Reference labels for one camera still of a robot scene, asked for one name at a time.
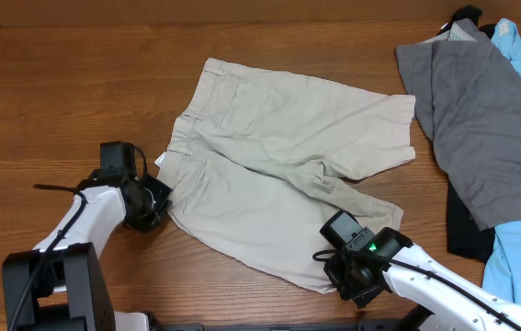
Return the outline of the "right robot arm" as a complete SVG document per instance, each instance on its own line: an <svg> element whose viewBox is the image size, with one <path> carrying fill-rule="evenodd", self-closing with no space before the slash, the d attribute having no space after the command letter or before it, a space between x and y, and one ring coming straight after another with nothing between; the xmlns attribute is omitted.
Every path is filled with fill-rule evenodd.
<svg viewBox="0 0 521 331"><path fill-rule="evenodd" d="M331 250L315 253L341 298L366 307L383 291L417 304L397 330L519 330L521 305L500 299L431 258L409 237L373 233L338 211L321 228Z"/></svg>

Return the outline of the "black garment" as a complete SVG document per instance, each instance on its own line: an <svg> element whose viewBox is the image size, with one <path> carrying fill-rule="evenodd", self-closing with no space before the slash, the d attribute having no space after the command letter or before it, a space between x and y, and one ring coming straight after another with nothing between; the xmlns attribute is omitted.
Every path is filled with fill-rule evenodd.
<svg viewBox="0 0 521 331"><path fill-rule="evenodd" d="M437 35L450 30L455 21L468 18L489 39L494 34L495 23L479 27L482 10L466 5L454 12L450 21ZM494 229L480 231L469 210L461 201L451 183L447 186L447 251L450 254L481 261L485 264L493 252Z"/></svg>

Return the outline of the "grey t-shirt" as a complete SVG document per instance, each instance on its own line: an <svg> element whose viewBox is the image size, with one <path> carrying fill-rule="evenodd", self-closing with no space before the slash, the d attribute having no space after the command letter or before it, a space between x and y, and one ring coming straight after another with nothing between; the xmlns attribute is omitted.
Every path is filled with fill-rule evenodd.
<svg viewBox="0 0 521 331"><path fill-rule="evenodd" d="M480 229L521 220L521 77L469 19L396 49L436 161Z"/></svg>

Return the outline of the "beige shorts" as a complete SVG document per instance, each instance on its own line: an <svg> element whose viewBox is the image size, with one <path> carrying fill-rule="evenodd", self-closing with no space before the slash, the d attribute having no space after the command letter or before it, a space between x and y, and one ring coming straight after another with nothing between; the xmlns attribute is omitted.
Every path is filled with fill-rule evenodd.
<svg viewBox="0 0 521 331"><path fill-rule="evenodd" d="M415 99L210 58L158 158L169 215L209 247L304 289L332 284L314 253L347 211L372 231L400 207L352 182L413 161Z"/></svg>

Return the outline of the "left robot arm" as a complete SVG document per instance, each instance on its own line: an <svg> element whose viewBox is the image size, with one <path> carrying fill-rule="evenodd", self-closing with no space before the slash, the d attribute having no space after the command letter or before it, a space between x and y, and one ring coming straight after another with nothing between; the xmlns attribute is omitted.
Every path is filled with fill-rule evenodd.
<svg viewBox="0 0 521 331"><path fill-rule="evenodd" d="M56 228L32 250L5 259L9 331L158 329L151 313L114 310L99 264L116 228L148 233L171 204L171 188L137 167L144 157L132 143L101 143L99 168L70 188L73 204Z"/></svg>

